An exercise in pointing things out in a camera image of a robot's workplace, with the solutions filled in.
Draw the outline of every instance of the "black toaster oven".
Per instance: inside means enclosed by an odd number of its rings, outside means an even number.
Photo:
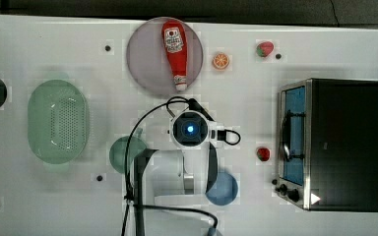
[[[278,119],[281,198],[307,210],[378,211],[378,82],[285,86]]]

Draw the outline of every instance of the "white table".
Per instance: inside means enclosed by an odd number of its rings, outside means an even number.
[[[123,176],[111,167],[109,149],[164,101],[140,88],[126,66],[128,38],[141,23],[0,16],[0,78],[10,91],[0,109],[0,236],[120,235]],[[277,175],[278,88],[308,78],[378,80],[378,30],[190,26],[205,58],[184,95],[242,135],[239,147],[218,150],[220,166],[238,181],[237,199],[228,206],[202,206],[218,216],[222,235],[378,235],[378,213],[303,211],[277,197],[271,184]],[[255,54],[263,39],[275,43],[281,60]],[[104,51],[106,43],[113,50]],[[223,73],[211,64],[217,51],[231,56]],[[27,136],[30,95],[52,71],[69,75],[91,112],[86,149],[63,173],[43,167]],[[145,122],[143,138],[151,148],[172,147],[166,118],[163,110]],[[268,162],[257,159],[258,146],[271,149]],[[100,173],[105,178],[97,182]]]

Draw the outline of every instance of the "ketchup bottle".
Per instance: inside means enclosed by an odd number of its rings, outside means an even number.
[[[187,43],[185,29],[174,20],[163,24],[161,35],[177,90],[186,90]]]

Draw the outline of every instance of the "green bowl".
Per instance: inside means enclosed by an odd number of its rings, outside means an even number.
[[[42,161],[66,163],[85,148],[88,104],[70,83],[52,80],[37,87],[30,98],[28,119],[30,148]]]
[[[137,129],[136,136],[131,138],[130,146],[128,150],[128,159],[127,159],[127,166],[128,172],[131,168],[131,162],[133,162],[134,158],[144,149],[147,148],[146,144],[140,139],[141,133],[143,130],[141,128]],[[127,147],[128,137],[122,137],[118,139],[111,147],[109,151],[109,161],[112,167],[118,171],[119,173],[125,173],[124,169],[124,160],[125,160],[125,148]]]

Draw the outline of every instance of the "green basket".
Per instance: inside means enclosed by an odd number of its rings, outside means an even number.
[[[88,104],[70,83],[53,80],[37,87],[30,98],[28,119],[30,148],[42,161],[66,163],[85,148]]]

